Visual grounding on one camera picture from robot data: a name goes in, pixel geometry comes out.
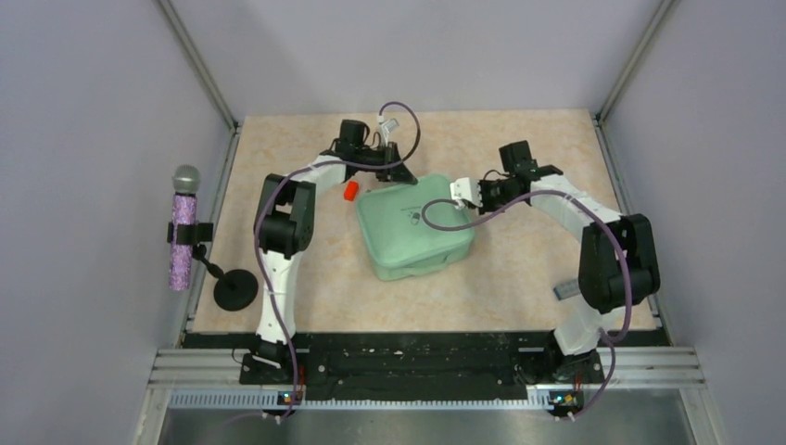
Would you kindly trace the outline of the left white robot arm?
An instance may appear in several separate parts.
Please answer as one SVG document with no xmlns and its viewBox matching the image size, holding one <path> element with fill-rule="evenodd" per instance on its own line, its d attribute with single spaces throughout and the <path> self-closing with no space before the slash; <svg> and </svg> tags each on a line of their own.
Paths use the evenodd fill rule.
<svg viewBox="0 0 786 445">
<path fill-rule="evenodd" d="M 397 144 L 389 140 L 394 121 L 381 115 L 377 120 L 377 146 L 366 144 L 365 122 L 343 120 L 339 137 L 314 161 L 286 175 L 271 173 L 264 180 L 254 223 L 255 255 L 264 282 L 257 328 L 260 344 L 254 353 L 262 359 L 262 372 L 275 383 L 291 380 L 298 368 L 292 340 L 295 286 L 300 261 L 313 238 L 318 196 L 358 172 L 371 172 L 381 183 L 418 183 L 405 161 L 420 144 L 420 122 L 414 122 L 413 146 L 402 156 Z"/>
</svg>

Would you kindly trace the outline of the mint green medicine case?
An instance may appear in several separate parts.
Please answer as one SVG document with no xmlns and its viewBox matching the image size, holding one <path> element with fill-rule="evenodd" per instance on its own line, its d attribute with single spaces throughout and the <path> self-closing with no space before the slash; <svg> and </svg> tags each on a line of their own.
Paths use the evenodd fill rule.
<svg viewBox="0 0 786 445">
<path fill-rule="evenodd" d="M 465 225 L 470 222 L 467 212 L 451 204 L 435 204 L 422 212 L 427 203 L 450 197 L 449 184 L 447 176 L 430 173 L 416 185 L 396 184 L 357 198 L 361 234 L 378 279 L 394 281 L 434 273 L 466 258 L 474 229 L 440 231 L 425 220 L 446 227 Z"/>
</svg>

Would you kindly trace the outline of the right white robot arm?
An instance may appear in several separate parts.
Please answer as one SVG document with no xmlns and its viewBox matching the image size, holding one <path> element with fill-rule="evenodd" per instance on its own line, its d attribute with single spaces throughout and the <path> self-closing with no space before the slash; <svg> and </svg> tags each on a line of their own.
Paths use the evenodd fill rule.
<svg viewBox="0 0 786 445">
<path fill-rule="evenodd" d="M 553 331 L 557 348 L 543 357 L 546 375 L 567 382 L 581 368 L 579 355 L 594 350 L 612 330 L 622 339 L 632 309 L 660 287 L 653 229 L 644 215 L 625 215 L 579 190 L 552 165 L 538 165 L 529 144 L 499 150 L 503 176 L 478 183 L 481 214 L 505 210 L 517 198 L 557 221 L 580 246 L 573 314 Z"/>
</svg>

